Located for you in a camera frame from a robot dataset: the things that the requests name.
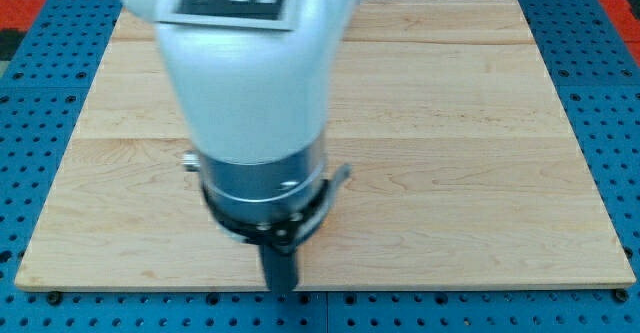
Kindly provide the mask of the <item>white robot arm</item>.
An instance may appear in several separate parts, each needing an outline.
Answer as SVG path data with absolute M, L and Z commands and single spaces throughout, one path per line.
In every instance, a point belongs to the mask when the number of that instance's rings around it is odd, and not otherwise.
M 219 225 L 256 245 L 274 292 L 298 283 L 297 248 L 349 165 L 327 176 L 336 51 L 361 0 L 120 0 L 151 23 Z

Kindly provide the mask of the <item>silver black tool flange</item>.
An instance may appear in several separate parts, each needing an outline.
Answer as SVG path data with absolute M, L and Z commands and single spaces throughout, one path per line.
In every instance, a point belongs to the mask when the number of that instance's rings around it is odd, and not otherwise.
M 351 166 L 343 164 L 327 178 L 325 137 L 307 147 L 261 164 L 232 164 L 197 150 L 182 156 L 188 172 L 200 179 L 213 218 L 243 243 L 293 254 L 321 226 Z

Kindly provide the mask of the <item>dark cylindrical pusher stick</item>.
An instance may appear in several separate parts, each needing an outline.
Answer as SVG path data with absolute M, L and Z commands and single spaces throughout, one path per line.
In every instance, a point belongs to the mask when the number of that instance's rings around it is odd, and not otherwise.
M 261 245 L 259 255 L 267 288 L 274 293 L 293 291 L 299 282 L 296 252 L 282 253 Z

